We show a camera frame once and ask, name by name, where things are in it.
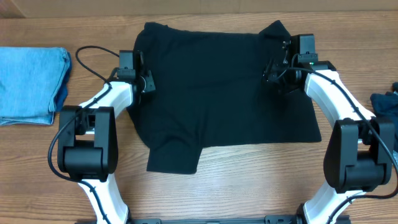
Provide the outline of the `black garment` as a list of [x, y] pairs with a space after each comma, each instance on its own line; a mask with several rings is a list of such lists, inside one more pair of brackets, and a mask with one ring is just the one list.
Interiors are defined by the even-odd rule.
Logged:
[[206, 147], [321, 141], [311, 99], [281, 95], [262, 77], [270, 60], [282, 63], [289, 39], [280, 21], [258, 34], [146, 23], [134, 48], [155, 91], [128, 113], [150, 150], [147, 170], [194, 174]]

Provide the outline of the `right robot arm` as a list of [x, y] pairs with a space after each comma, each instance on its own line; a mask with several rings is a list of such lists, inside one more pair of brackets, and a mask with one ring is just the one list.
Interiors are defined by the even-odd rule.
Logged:
[[295, 215], [268, 215], [265, 223], [350, 223], [343, 211], [356, 199], [385, 200], [397, 195], [374, 195], [386, 185], [397, 162], [393, 157], [395, 127], [363, 107], [340, 80], [329, 61], [320, 61], [312, 34], [292, 36], [282, 43], [282, 63], [270, 60], [263, 77], [279, 93], [302, 90], [326, 116], [332, 134], [323, 160], [325, 182], [301, 204]]

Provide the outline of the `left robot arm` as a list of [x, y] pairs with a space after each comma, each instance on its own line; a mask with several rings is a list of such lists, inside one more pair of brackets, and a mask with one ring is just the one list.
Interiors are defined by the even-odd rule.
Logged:
[[57, 149], [57, 163], [48, 164], [62, 179], [77, 183], [86, 193], [96, 214], [96, 223], [133, 223], [124, 203], [115, 171], [118, 164], [116, 118], [126, 108], [155, 91], [152, 72], [141, 51], [122, 50], [119, 65], [105, 80], [103, 89], [78, 106], [64, 106], [59, 129], [48, 155]]

